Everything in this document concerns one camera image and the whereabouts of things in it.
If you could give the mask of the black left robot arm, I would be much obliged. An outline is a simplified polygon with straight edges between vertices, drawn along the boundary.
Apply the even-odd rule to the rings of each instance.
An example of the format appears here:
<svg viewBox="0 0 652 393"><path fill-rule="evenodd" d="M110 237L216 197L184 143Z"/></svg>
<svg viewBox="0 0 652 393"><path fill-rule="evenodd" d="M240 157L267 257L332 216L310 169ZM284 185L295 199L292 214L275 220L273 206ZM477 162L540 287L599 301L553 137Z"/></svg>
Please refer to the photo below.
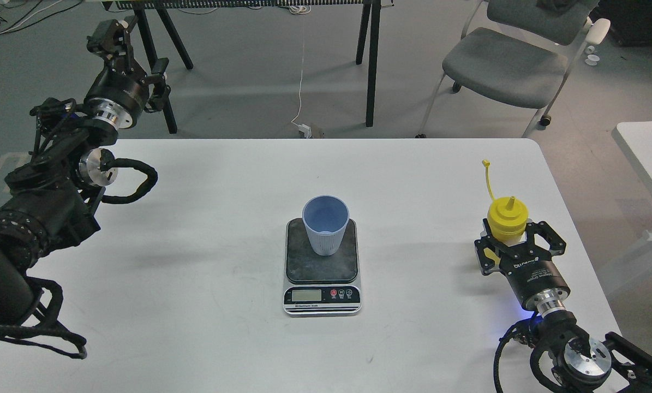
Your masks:
<svg viewBox="0 0 652 393"><path fill-rule="evenodd" d="M58 320L61 286L27 271L99 231L100 204L134 203L158 182L154 167L109 150L119 130L163 110L170 94L169 61L146 72L134 57L136 23L135 16L106 20L88 37L88 51L104 67L81 103L48 98L29 112L37 124L31 159L5 177L11 199L0 208L0 341L33 346L34 337L58 337L76 346L61 355L88 355L86 339Z"/></svg>

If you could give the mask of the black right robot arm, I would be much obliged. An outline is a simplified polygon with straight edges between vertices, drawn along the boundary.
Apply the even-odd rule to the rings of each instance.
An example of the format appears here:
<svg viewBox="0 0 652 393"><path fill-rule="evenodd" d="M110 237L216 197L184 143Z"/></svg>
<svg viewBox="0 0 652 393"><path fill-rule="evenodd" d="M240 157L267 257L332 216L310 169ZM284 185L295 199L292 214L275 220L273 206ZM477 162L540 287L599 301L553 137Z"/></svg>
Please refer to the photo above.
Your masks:
<svg viewBox="0 0 652 393"><path fill-rule="evenodd" d="M529 366L535 379L552 392L593 392L612 372L627 381L623 392L652 392L652 356L615 332L602 341L577 324L563 301L570 289L552 258L566 249L565 241L544 221L529 222L525 241L508 246L491 233L474 243L481 273L500 272L520 306L532 313L508 328L493 361L493 381L501 392L500 357L508 341L532 349Z"/></svg>

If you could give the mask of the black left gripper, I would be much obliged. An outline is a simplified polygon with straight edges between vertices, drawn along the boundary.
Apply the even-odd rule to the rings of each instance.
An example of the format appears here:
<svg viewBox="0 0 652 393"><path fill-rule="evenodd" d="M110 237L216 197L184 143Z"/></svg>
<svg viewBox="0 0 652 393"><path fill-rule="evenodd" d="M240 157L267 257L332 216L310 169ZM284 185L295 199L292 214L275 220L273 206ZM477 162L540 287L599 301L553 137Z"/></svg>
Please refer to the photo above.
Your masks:
<svg viewBox="0 0 652 393"><path fill-rule="evenodd" d="M105 20L87 37L87 50L101 57L104 67L89 88L84 106L94 118L116 129L134 127L143 110L147 114L164 110L171 92L165 75L168 58L156 60L143 85L129 77L138 68L130 39L135 25L136 20ZM153 87L151 96L148 86Z"/></svg>

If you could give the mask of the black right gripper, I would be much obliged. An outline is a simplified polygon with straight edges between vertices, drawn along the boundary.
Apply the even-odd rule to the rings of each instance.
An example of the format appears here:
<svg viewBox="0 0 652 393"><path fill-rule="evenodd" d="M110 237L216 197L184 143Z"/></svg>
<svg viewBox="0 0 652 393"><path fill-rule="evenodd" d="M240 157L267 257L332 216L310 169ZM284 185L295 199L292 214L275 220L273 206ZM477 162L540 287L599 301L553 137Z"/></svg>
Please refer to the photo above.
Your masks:
<svg viewBox="0 0 652 393"><path fill-rule="evenodd" d="M484 276L502 273L522 309L537 310L539 294L546 291L552 291L560 300L567 299L570 289L552 261L554 256L565 253L567 244L547 222L528 222L525 246L511 248L493 236L486 218L483 219L483 228L480 239L474 242L481 273ZM547 243L548 249L535 243L536 236Z"/></svg>

